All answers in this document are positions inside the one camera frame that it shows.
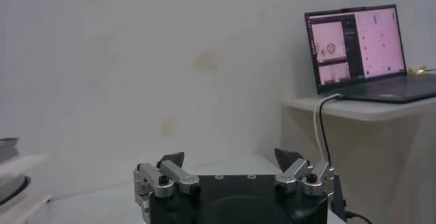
round object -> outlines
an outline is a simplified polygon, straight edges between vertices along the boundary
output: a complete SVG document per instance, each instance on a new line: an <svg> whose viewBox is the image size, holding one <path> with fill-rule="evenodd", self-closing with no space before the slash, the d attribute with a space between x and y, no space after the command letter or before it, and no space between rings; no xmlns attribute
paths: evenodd
<svg viewBox="0 0 436 224"><path fill-rule="evenodd" d="M161 185L161 186L168 184L169 181L170 181L170 179L165 175L159 177L159 185Z"/></svg>
<svg viewBox="0 0 436 224"><path fill-rule="evenodd" d="M282 208L260 197L237 195L213 201L198 213L198 224L289 224Z"/></svg>
<svg viewBox="0 0 436 224"><path fill-rule="evenodd" d="M306 176L306 180L307 180L307 182L309 182L309 183L316 183L317 180L318 180L318 176L316 176L316 174L308 174L308 175Z"/></svg>
<svg viewBox="0 0 436 224"><path fill-rule="evenodd" d="M334 53L336 51L336 45L334 45L333 43L329 43L327 45L327 52L329 52L330 54Z"/></svg>

pink image on screen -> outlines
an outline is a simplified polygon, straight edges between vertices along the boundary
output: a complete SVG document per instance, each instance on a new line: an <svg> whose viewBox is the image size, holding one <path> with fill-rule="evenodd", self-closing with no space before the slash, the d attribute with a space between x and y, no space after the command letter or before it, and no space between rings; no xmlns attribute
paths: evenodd
<svg viewBox="0 0 436 224"><path fill-rule="evenodd" d="M321 85L334 84L349 80L348 63L339 63L320 67Z"/></svg>
<svg viewBox="0 0 436 224"><path fill-rule="evenodd" d="M405 69L394 8L356 12L365 78Z"/></svg>
<svg viewBox="0 0 436 224"><path fill-rule="evenodd" d="M347 59L342 22L313 24L312 32L318 63Z"/></svg>

white cable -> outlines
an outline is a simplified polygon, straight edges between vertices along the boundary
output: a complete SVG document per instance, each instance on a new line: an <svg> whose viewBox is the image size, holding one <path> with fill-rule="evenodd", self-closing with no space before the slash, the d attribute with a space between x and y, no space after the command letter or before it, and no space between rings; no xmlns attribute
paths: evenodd
<svg viewBox="0 0 436 224"><path fill-rule="evenodd" d="M315 128L315 138L316 138L316 143L317 143L317 145L318 145L318 150L319 150L319 152L320 152L321 160L322 160L322 161L326 161L326 160L325 160L325 158L324 158L324 152L322 151L321 142L320 142L320 137L318 136L318 127L319 127L319 125L318 125L318 123L317 123L317 118L316 118L316 116L320 113L320 106L321 106L321 104L322 104L323 102L325 102L325 101L327 101L327 100L329 100L329 99L335 98L335 97L340 97L340 96L342 96L342 95L339 94L339 93L336 93L336 94L334 94L334 95L330 95L330 96L327 96L327 97L325 97L325 98L320 99L320 101L316 104L316 107L315 107L315 109L314 109L314 111L313 111L313 127Z"/></svg>

metal bracket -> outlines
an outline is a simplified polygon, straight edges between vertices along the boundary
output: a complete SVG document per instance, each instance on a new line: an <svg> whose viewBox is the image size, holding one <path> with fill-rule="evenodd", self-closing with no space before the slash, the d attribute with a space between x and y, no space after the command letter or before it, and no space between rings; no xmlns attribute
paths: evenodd
<svg viewBox="0 0 436 224"><path fill-rule="evenodd" d="M333 190L329 188L330 183L327 180L334 176L334 169L325 161L318 162L312 172L304 177L302 181L303 191L306 195L318 196L323 191L331 193Z"/></svg>
<svg viewBox="0 0 436 224"><path fill-rule="evenodd" d="M135 202L141 208L142 218L144 219L145 223L151 224L149 195L144 195L144 196L135 195Z"/></svg>
<svg viewBox="0 0 436 224"><path fill-rule="evenodd" d="M151 191L158 198L170 197L174 193L174 181L162 175L150 163L139 164L134 170L135 194L142 196Z"/></svg>
<svg viewBox="0 0 436 224"><path fill-rule="evenodd" d="M285 193L292 193L296 190L297 181L311 172L309 162L306 159L297 159L282 174L275 176L275 184L283 187Z"/></svg>
<svg viewBox="0 0 436 224"><path fill-rule="evenodd" d="M161 162L161 173L170 177L178 184L180 192L185 194L196 194L200 190L200 178L198 176L188 174L178 165L170 160Z"/></svg>

laptop display window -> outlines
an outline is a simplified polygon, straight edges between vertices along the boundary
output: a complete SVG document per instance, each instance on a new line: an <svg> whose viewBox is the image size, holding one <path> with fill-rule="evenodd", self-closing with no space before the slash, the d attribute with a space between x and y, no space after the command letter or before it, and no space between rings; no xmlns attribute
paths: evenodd
<svg viewBox="0 0 436 224"><path fill-rule="evenodd" d="M318 92L405 74L395 5L305 14Z"/></svg>

